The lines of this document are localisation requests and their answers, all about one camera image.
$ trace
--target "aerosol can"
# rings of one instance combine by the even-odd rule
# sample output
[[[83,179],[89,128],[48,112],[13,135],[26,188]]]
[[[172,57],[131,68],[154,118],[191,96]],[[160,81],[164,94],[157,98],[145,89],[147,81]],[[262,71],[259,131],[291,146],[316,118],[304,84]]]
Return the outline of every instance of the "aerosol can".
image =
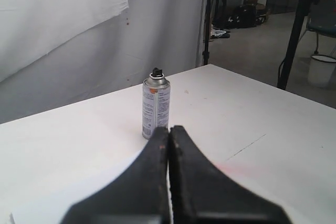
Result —
[[[156,127],[168,127],[170,83],[162,69],[154,68],[143,81],[142,135],[149,139]]]

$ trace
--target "white backdrop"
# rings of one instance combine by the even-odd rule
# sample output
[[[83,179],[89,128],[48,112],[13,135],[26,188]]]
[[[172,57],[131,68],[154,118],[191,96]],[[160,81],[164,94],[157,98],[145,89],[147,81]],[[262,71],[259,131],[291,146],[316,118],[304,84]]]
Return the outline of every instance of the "white backdrop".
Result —
[[[2,81],[0,123],[139,84],[153,67],[170,75],[200,64],[204,0],[128,2]]]

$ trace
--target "concrete floor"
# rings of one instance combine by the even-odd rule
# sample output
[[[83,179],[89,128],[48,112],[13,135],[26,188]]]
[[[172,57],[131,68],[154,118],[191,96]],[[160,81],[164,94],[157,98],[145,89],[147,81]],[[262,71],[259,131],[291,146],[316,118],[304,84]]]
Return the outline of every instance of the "concrete floor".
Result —
[[[276,86],[278,66],[286,55],[294,17],[294,13],[271,15],[261,26],[233,29],[230,39],[210,42],[209,62]],[[321,36],[319,53],[328,55],[335,45],[336,39]],[[315,46],[315,33],[307,32],[298,46],[287,91],[336,108],[336,71],[326,89],[312,87],[307,82],[310,56]]]

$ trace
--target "white tabletop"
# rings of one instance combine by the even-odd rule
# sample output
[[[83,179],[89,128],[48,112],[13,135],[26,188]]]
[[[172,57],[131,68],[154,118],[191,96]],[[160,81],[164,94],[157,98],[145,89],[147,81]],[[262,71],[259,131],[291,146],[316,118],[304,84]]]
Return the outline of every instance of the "white tabletop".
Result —
[[[334,223],[336,110],[212,65],[168,79],[171,125],[215,165],[295,224]],[[0,223],[140,151],[141,95],[131,87],[0,125]]]

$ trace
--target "white curtain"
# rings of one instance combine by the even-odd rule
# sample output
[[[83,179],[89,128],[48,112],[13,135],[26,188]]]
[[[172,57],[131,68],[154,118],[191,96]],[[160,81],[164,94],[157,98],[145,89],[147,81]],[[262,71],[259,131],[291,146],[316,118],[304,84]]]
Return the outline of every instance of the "white curtain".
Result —
[[[42,26],[40,9],[31,9],[28,17],[22,15],[28,24],[16,27],[38,33],[16,33],[8,46],[13,37],[1,31],[1,76],[29,66],[0,83],[0,123],[139,84],[153,67],[167,75],[194,68],[202,57],[203,1],[50,0],[57,6]],[[10,5],[6,8],[2,13],[10,16]],[[88,29],[95,25],[83,22],[88,14],[100,24]],[[88,30],[74,32],[82,23]],[[28,49],[34,53],[25,54]]]

